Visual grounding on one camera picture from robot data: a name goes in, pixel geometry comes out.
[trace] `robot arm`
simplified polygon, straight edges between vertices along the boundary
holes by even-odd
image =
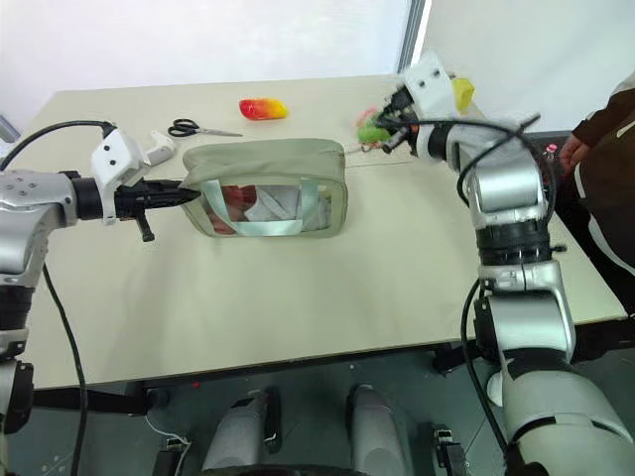
[[[474,304],[474,328],[484,354],[501,363],[508,455],[553,476],[632,474],[630,434],[570,366],[574,327],[552,258],[541,171],[518,138],[447,120],[456,115],[450,80],[427,53],[405,72],[377,122],[392,134],[385,152],[408,142],[414,155],[445,161],[464,177],[487,291]],[[422,120],[439,122],[423,128]]]
[[[179,188],[178,180],[143,180],[146,157],[138,145],[114,127],[106,134],[92,155],[94,178],[82,178],[75,172],[0,173],[2,443],[4,434],[19,430],[31,411],[33,366],[17,357],[26,347],[27,314],[44,266],[49,235],[78,220],[101,219],[104,224],[112,224],[119,218],[135,219],[143,240],[151,241],[154,235],[145,217],[146,209],[177,206],[198,196],[196,191]],[[8,162],[0,168],[4,170]],[[4,464],[6,454],[0,454],[0,459]]]

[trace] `floor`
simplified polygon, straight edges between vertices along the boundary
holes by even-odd
[[[503,475],[500,451],[465,369],[443,377],[432,369],[432,357],[430,352],[409,350],[323,365],[290,366],[271,373],[202,382],[199,387],[181,385],[171,388],[171,403],[163,410],[152,411],[150,419],[163,430],[193,440],[183,474],[194,475],[224,411],[250,390],[277,386],[283,399],[284,443],[267,462],[347,467],[345,398],[352,385],[370,383],[394,408],[399,430],[408,441],[412,474],[443,474],[435,473],[430,444],[432,425],[443,423],[462,443],[473,476]],[[606,393],[635,434],[635,350],[610,352],[577,368]],[[481,378],[491,372],[484,362],[477,364],[477,370]],[[11,468],[25,476],[68,474],[75,429],[74,413],[34,410],[27,426],[10,438]],[[164,442],[165,438],[152,432],[142,417],[91,415],[81,473],[150,476]]]

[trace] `brown jacket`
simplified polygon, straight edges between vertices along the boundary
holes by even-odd
[[[610,249],[635,268],[635,71],[573,134],[591,146],[578,168],[583,203]]]

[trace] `fabric bag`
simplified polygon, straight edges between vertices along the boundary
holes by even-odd
[[[214,237],[329,237],[344,223],[344,150],[326,139],[206,145],[184,153],[182,187],[200,191],[183,208]]]

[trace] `black cable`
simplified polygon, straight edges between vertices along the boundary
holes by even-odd
[[[101,127],[101,129],[103,130],[104,133],[104,137],[106,135],[108,135],[111,131],[113,131],[114,129],[116,129],[116,126],[110,122],[106,122],[106,121],[66,121],[66,122],[59,122],[57,124],[52,124],[48,127],[45,127],[44,129],[40,129],[37,132],[34,132],[33,134],[31,134],[30,136],[28,136],[26,139],[23,139],[20,144],[18,144],[16,147],[14,147],[11,152],[7,155],[7,157],[5,157],[2,162],[0,162],[0,171],[4,171],[7,167],[9,167],[9,164],[11,164],[11,162],[16,158],[16,156],[18,154],[20,154],[29,144],[32,144],[33,142],[37,141],[38,139],[40,139],[42,136],[45,136],[47,134],[49,134],[50,132],[59,130],[59,129],[63,129],[64,127],[74,127],[74,126],[97,126],[97,127]]]
[[[83,445],[83,438],[86,433],[86,420],[88,417],[88,389],[86,388],[86,379],[83,375],[83,368],[81,367],[81,359],[79,358],[79,350],[77,349],[77,342],[72,334],[72,329],[68,323],[66,317],[66,311],[60,301],[60,297],[53,286],[51,275],[49,274],[49,268],[45,264],[42,268],[44,279],[47,282],[47,288],[51,293],[51,298],[56,304],[58,311],[60,312],[60,318],[62,319],[63,330],[66,332],[68,338],[68,344],[70,344],[70,350],[72,351],[72,360],[75,364],[75,372],[77,373],[77,379],[79,380],[79,425],[77,426],[77,436],[75,438],[75,448],[72,452],[72,464],[70,466],[70,476],[77,476],[79,472],[79,459],[81,458],[81,447]]]
[[[467,351],[467,316],[469,315],[469,305],[472,303],[474,299],[474,295],[476,294],[476,290],[479,288],[480,282],[476,280],[472,285],[469,293],[467,294],[467,299],[463,304],[463,313],[460,318],[460,347],[463,352],[463,357],[465,358],[465,366],[467,367],[467,373],[469,374],[469,378],[472,381],[474,386],[474,390],[476,391],[476,396],[480,401],[480,405],[483,407],[483,411],[485,412],[485,417],[487,418],[487,422],[492,428],[494,432],[494,437],[496,438],[496,442],[498,446],[500,446],[501,451],[505,454],[507,449],[507,441],[505,440],[505,436],[503,435],[503,431],[500,429],[498,425],[498,421],[496,421],[496,417],[492,412],[492,409],[489,406],[489,402],[487,402],[487,395],[483,390],[483,386],[478,380],[478,376],[476,375],[476,370],[474,370],[474,363],[472,362],[471,357],[469,356],[469,352]]]

